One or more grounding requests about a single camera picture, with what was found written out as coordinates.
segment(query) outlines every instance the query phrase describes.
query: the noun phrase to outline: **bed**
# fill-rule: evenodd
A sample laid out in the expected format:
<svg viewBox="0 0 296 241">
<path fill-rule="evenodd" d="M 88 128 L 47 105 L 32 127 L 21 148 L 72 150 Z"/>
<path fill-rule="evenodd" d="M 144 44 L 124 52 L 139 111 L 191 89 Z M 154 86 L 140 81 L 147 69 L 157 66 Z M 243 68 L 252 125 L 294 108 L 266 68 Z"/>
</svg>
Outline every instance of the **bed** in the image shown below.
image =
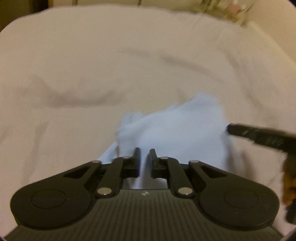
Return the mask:
<svg viewBox="0 0 296 241">
<path fill-rule="evenodd" d="M 296 132 L 295 71 L 252 31 L 204 14 L 112 5 L 53 8 L 0 33 L 0 235 L 22 186 L 95 160 L 126 112 L 198 92 L 229 122 Z M 235 172 L 281 196 L 285 156 L 235 140 Z M 281 206 L 274 226 L 293 227 Z"/>
</svg>

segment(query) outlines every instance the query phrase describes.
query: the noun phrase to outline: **finger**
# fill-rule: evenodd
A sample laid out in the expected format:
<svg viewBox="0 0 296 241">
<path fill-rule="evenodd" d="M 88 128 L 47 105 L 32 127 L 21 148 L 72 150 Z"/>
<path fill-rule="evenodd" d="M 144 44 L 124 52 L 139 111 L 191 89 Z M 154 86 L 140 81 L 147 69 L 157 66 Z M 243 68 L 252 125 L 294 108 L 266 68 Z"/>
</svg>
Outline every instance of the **finger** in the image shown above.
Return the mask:
<svg viewBox="0 0 296 241">
<path fill-rule="evenodd" d="M 294 178 L 294 179 L 292 180 L 292 182 L 291 182 L 291 186 L 292 186 L 292 187 L 296 187 L 296 178 Z"/>
<path fill-rule="evenodd" d="M 282 201 L 285 205 L 292 204 L 294 199 L 296 199 L 295 190 L 290 189 L 290 188 L 284 190 Z"/>
<path fill-rule="evenodd" d="M 293 179 L 290 177 L 290 175 L 285 172 L 283 176 L 283 189 L 285 190 L 292 187 L 292 181 Z"/>
</svg>

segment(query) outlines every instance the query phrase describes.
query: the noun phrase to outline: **wall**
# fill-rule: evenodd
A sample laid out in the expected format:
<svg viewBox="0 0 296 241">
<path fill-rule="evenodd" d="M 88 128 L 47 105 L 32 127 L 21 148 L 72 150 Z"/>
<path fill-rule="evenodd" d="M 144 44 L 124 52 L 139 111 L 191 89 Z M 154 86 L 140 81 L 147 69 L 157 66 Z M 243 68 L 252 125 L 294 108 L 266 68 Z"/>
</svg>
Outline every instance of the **wall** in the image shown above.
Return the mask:
<svg viewBox="0 0 296 241">
<path fill-rule="evenodd" d="M 58 6 L 69 6 L 69 5 L 75 5 L 76 0 L 52 0 L 52 5 L 55 7 Z"/>
<path fill-rule="evenodd" d="M 296 62 L 296 8 L 288 0 L 256 0 L 249 11 L 249 20 Z"/>
<path fill-rule="evenodd" d="M 31 12 L 30 0 L 0 0 L 0 31 L 11 21 Z"/>
</svg>

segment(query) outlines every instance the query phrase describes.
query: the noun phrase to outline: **circular cap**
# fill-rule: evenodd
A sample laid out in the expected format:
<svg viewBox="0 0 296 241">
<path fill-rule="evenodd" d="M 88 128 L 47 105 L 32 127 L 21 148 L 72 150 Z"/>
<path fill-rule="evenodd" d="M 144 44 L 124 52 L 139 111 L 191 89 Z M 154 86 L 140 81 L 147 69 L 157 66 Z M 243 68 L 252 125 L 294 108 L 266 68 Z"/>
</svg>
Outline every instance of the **circular cap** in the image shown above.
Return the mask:
<svg viewBox="0 0 296 241">
<path fill-rule="evenodd" d="M 66 200 L 66 195 L 59 190 L 46 189 L 32 196 L 32 203 L 39 208 L 52 209 L 61 206 Z"/>
<path fill-rule="evenodd" d="M 279 209 L 278 197 L 272 190 L 232 175 L 208 179 L 199 204 L 218 223 L 244 230 L 270 225 Z"/>
<path fill-rule="evenodd" d="M 99 188 L 97 190 L 98 194 L 101 194 L 101 195 L 108 195 L 112 192 L 112 189 L 111 188 Z"/>
<path fill-rule="evenodd" d="M 180 193 L 182 195 L 190 195 L 191 193 L 193 193 L 193 190 L 188 187 L 183 187 L 183 188 L 178 189 L 178 193 Z"/>
<path fill-rule="evenodd" d="M 255 206 L 258 201 L 258 195 L 247 189 L 234 189 L 224 195 L 226 203 L 237 208 L 251 208 Z"/>
</svg>

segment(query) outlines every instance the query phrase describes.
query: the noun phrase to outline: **light blue cloth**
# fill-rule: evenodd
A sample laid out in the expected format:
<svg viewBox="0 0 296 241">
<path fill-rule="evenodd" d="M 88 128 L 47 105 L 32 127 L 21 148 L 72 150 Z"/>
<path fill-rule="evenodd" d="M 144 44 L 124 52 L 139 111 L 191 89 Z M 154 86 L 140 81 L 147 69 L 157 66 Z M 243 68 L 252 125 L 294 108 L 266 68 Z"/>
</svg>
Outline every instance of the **light blue cloth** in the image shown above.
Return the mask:
<svg viewBox="0 0 296 241">
<path fill-rule="evenodd" d="M 124 187 L 132 189 L 166 188 L 166 181 L 150 178 L 146 156 L 151 148 L 157 156 L 176 158 L 187 164 L 199 160 L 228 170 L 227 122 L 216 100 L 200 93 L 181 106 L 171 106 L 147 116 L 140 112 L 126 114 L 117 131 L 117 141 L 98 160 L 110 163 L 119 147 L 119 156 L 131 156 L 141 149 L 140 177 L 127 180 Z"/>
</svg>

